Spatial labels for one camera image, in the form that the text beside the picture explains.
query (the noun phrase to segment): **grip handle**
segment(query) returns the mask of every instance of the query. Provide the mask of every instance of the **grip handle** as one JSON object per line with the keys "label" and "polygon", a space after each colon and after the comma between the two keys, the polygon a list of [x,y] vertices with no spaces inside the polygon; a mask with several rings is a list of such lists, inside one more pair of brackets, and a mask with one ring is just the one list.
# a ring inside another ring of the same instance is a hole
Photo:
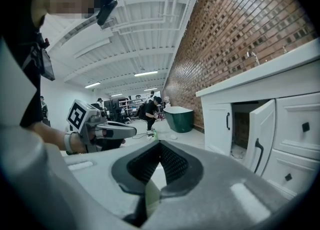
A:
{"label": "grip handle", "polygon": [[230,113],[228,112],[226,114],[226,128],[230,131],[230,127],[229,127],[229,116],[230,116]]}
{"label": "grip handle", "polygon": [[258,163],[257,163],[257,165],[255,167],[254,173],[257,172],[257,170],[259,168],[259,165],[260,165],[260,162],[261,162],[262,155],[264,153],[264,147],[259,143],[259,138],[257,138],[256,141],[255,141],[255,147],[261,149],[261,153],[260,153],[260,156],[259,156]]}

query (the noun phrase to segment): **baseboard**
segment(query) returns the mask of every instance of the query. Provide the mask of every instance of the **baseboard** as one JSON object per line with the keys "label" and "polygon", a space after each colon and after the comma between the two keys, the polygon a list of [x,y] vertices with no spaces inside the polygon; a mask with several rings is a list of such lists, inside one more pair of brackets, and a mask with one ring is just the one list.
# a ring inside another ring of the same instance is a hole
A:
{"label": "baseboard", "polygon": [[201,132],[201,133],[205,134],[205,129],[204,129],[204,128],[199,127],[199,126],[194,125],[194,124],[193,124],[192,127],[193,127],[195,130],[197,130],[198,132]]}

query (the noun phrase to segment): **green bathtub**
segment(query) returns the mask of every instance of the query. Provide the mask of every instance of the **green bathtub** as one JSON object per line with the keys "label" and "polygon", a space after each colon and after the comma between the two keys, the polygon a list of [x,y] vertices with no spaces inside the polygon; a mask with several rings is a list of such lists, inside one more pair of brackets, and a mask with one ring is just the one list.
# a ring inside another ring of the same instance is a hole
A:
{"label": "green bathtub", "polygon": [[163,109],[166,121],[171,130],[178,133],[189,132],[194,124],[194,111],[181,106],[170,106]]}

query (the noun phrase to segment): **cabinet handle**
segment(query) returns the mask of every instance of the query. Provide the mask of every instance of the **cabinet handle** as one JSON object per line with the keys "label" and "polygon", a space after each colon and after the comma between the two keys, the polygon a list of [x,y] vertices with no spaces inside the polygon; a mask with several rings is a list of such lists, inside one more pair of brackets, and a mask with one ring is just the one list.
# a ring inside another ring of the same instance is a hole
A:
{"label": "cabinet handle", "polygon": [[302,131],[303,131],[303,132],[308,132],[308,131],[310,131],[309,122],[306,122],[306,123],[302,124]]}
{"label": "cabinet handle", "polygon": [[230,115],[230,113],[228,112],[228,113],[226,114],[226,128],[230,131],[230,127],[229,127],[229,115]]}
{"label": "cabinet handle", "polygon": [[260,156],[259,156],[258,163],[257,163],[257,165],[255,167],[254,173],[257,172],[257,170],[259,168],[259,165],[260,165],[260,162],[261,162],[262,155],[264,153],[264,147],[259,143],[259,138],[257,138],[256,141],[255,141],[255,147],[256,148],[260,148],[261,149],[261,153],[260,153]]}
{"label": "cabinet handle", "polygon": [[285,178],[286,181],[292,180],[292,176],[291,176],[290,173],[288,175],[286,175],[284,178]]}

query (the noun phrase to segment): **gray plastic surface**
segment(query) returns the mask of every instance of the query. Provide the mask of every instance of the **gray plastic surface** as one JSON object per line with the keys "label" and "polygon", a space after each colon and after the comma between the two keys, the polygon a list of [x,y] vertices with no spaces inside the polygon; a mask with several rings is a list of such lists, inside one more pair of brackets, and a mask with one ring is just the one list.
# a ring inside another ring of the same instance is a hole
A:
{"label": "gray plastic surface", "polygon": [[[20,127],[0,131],[1,167],[9,182],[48,229],[130,230],[121,220],[132,214],[139,197],[122,192],[111,176],[118,159],[143,144],[110,151],[62,157],[56,146]],[[141,226],[145,230],[247,229],[255,223],[235,199],[230,187],[245,186],[271,213],[285,200],[267,182],[233,159],[189,145],[169,142],[196,157],[203,177],[185,196],[165,198]],[[70,171],[67,165],[93,165]]]}

